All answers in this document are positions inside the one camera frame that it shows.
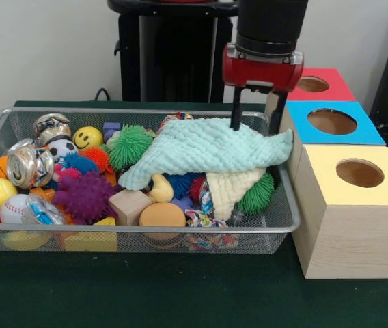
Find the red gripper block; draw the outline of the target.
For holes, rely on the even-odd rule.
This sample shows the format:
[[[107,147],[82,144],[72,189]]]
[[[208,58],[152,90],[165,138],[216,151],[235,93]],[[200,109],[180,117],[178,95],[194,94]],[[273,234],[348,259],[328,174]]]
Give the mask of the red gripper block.
[[[279,57],[260,57],[239,51],[235,44],[226,44],[223,50],[223,82],[235,87],[230,128],[234,131],[240,129],[243,114],[240,99],[243,89],[260,88],[274,92],[273,95],[277,97],[269,124],[269,134],[276,135],[288,92],[296,87],[303,73],[303,66],[304,54],[301,51]]]

